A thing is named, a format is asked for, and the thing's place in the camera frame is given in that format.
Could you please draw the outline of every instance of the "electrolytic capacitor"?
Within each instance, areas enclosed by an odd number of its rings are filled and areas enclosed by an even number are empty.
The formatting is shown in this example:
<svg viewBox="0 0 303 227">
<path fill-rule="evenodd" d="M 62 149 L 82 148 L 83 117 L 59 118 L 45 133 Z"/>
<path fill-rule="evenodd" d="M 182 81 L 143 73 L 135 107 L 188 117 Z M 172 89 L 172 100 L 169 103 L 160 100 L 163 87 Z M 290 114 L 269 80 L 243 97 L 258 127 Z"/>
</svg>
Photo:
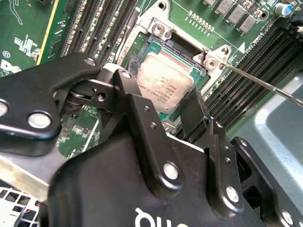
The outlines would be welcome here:
<svg viewBox="0 0 303 227">
<path fill-rule="evenodd" d="M 278 3 L 275 6 L 275 13 L 280 16 L 289 16 L 293 12 L 293 6 L 291 4 Z"/>
</svg>

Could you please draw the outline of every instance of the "screw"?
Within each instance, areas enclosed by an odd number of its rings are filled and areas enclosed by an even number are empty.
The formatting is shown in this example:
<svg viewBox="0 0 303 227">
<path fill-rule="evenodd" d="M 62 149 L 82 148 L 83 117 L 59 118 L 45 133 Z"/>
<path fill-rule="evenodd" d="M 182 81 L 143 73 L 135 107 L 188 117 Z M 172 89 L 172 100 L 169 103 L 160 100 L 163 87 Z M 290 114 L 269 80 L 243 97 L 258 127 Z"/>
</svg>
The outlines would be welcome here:
<svg viewBox="0 0 303 227">
<path fill-rule="evenodd" d="M 27 121 L 30 126 L 37 129 L 44 129 L 51 124 L 51 119 L 44 113 L 33 113 Z"/>
<path fill-rule="evenodd" d="M 152 123 L 151 123 L 151 128 L 152 128 L 152 129 L 155 129 L 156 127 L 157 127 L 156 123 L 155 123 L 155 122 L 152 122 Z"/>
<path fill-rule="evenodd" d="M 179 177 L 179 172 L 177 168 L 175 167 L 175 165 L 169 162 L 164 164 L 163 170 L 165 175 L 171 180 L 176 180 Z"/>
<path fill-rule="evenodd" d="M 128 72 L 122 72 L 122 75 L 125 76 L 126 78 L 132 77 Z"/>
<path fill-rule="evenodd" d="M 8 110 L 8 106 L 5 103 L 0 102 L 0 117 L 6 114 Z"/>
<path fill-rule="evenodd" d="M 220 122 L 217 122 L 217 125 L 218 125 L 220 128 L 223 128 L 223 125 L 221 125 Z"/>
<path fill-rule="evenodd" d="M 233 202 L 239 202 L 239 196 L 236 190 L 233 187 L 227 186 L 225 188 L 227 197 Z"/>
<path fill-rule="evenodd" d="M 91 65 L 91 66 L 95 66 L 96 63 L 94 60 L 92 60 L 91 58 L 86 58 L 84 59 L 84 61 L 88 64 L 88 65 Z"/>
<path fill-rule="evenodd" d="M 294 224 L 292 216 L 290 216 L 290 214 L 288 212 L 286 212 L 285 210 L 283 210 L 282 211 L 282 215 L 283 215 L 284 220 L 287 222 L 287 224 L 289 224 L 291 226 Z"/>
<path fill-rule="evenodd" d="M 240 140 L 240 141 L 243 146 L 247 147 L 247 143 L 245 141 L 243 141 L 243 140 Z"/>
</svg>

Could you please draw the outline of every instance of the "green circuit board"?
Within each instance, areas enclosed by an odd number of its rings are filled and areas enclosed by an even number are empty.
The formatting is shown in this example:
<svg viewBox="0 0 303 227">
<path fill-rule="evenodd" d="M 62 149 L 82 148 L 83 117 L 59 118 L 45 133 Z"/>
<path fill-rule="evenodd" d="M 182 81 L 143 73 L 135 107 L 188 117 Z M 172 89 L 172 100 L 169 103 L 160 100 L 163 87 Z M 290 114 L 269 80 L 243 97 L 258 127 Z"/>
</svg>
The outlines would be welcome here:
<svg viewBox="0 0 303 227">
<path fill-rule="evenodd" d="M 53 0 L 48 5 L 41 4 L 37 0 L 0 1 L 0 24 L 1 28 L 4 28 L 4 35 L 0 38 L 1 62 L 3 63 L 0 77 L 36 64 L 53 61 L 59 57 L 75 11 L 75 7 L 73 10 L 66 10 L 66 6 L 71 2 L 76 5 L 79 1 Z M 155 2 L 156 0 L 139 0 L 136 6 L 141 10 L 140 15 L 144 14 Z M 226 21 L 226 17 L 216 14 L 214 9 L 201 0 L 170 0 L 169 20 L 210 50 L 215 50 L 224 44 L 229 45 L 232 51 L 228 62 L 236 66 L 255 43 L 266 36 L 267 30 L 278 18 L 273 11 L 280 0 L 257 0 L 256 2 L 261 13 L 256 23 L 246 33 L 240 32 L 235 25 Z M 295 0 L 294 9 L 300 7 L 301 2 Z M 122 66 L 127 64 L 133 53 L 140 52 L 148 37 L 149 34 L 143 33 L 136 37 Z M 229 71 L 225 69 L 217 82 L 222 81 L 228 74 Z M 219 86 L 217 82 L 208 90 L 206 98 Z M 59 136 L 57 146 L 66 157 L 73 157 L 97 145 L 100 131 L 97 127 L 96 109 L 84 107 L 76 118 L 73 119 L 70 116 L 62 122 L 63 131 Z"/>
<path fill-rule="evenodd" d="M 37 0 L 0 1 L 0 77 L 37 64 L 52 9 Z"/>
</svg>

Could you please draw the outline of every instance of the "yellow stripe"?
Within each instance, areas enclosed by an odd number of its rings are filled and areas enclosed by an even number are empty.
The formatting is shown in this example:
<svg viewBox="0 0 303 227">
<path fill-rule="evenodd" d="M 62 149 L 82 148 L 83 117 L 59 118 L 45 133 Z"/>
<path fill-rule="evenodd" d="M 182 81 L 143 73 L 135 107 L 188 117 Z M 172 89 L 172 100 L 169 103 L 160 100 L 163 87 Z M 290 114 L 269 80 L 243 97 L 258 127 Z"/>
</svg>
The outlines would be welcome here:
<svg viewBox="0 0 303 227">
<path fill-rule="evenodd" d="M 55 0 L 55 2 L 53 4 L 53 10 L 52 10 L 52 13 L 51 13 L 51 17 L 49 18 L 49 21 L 48 21 L 48 25 L 47 25 L 45 36 L 44 36 L 44 39 L 43 39 L 43 43 L 42 43 L 40 55 L 39 55 L 39 58 L 38 58 L 38 61 L 37 61 L 37 65 L 39 65 L 40 62 L 41 62 L 42 55 L 43 55 L 43 52 L 44 52 L 44 48 L 45 48 L 45 45 L 46 45 L 46 41 L 47 41 L 47 38 L 48 38 L 48 35 L 49 35 L 49 31 L 51 30 L 51 27 L 52 27 L 53 18 L 55 16 L 55 12 L 56 12 L 58 3 L 59 3 L 59 0 Z"/>
</svg>

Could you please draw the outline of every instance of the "screwdriver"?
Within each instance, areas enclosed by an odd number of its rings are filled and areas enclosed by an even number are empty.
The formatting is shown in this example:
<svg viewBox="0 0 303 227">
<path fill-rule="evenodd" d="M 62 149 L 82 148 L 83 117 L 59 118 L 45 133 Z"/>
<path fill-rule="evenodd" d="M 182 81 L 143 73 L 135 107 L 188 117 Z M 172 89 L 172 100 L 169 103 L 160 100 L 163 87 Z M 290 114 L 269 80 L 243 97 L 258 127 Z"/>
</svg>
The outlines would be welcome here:
<svg viewBox="0 0 303 227">
<path fill-rule="evenodd" d="M 264 87 L 264 88 L 266 88 L 266 89 L 268 89 L 270 91 L 275 92 L 276 94 L 278 94 L 278 95 L 280 95 L 280 96 L 282 96 L 282 97 L 284 97 L 284 98 L 286 98 L 286 99 L 294 102 L 295 104 L 297 104 L 298 106 L 300 106 L 300 107 L 303 108 L 303 101 L 300 100 L 300 99 L 298 99 L 298 98 L 296 98 L 296 97 L 294 97 L 294 96 L 292 96 L 291 94 L 289 94 L 289 93 L 287 93 L 287 92 L 285 92 L 285 91 L 283 91 L 281 89 L 278 89 L 277 87 L 275 87 L 275 86 L 273 86 L 273 85 L 271 85 L 269 83 L 266 83 L 266 82 L 262 81 L 261 79 L 258 79 L 256 77 L 254 77 L 254 76 L 252 76 L 252 75 L 250 75 L 250 74 L 248 74 L 248 73 L 240 70 L 240 69 L 237 69 L 236 67 L 233 67 L 230 64 L 223 63 L 223 65 L 225 65 L 227 68 L 231 69 L 232 71 L 240 74 L 241 76 L 244 76 L 247 79 L 250 79 L 251 81 L 253 81 L 253 82 L 261 85 L 262 87 Z"/>
</svg>

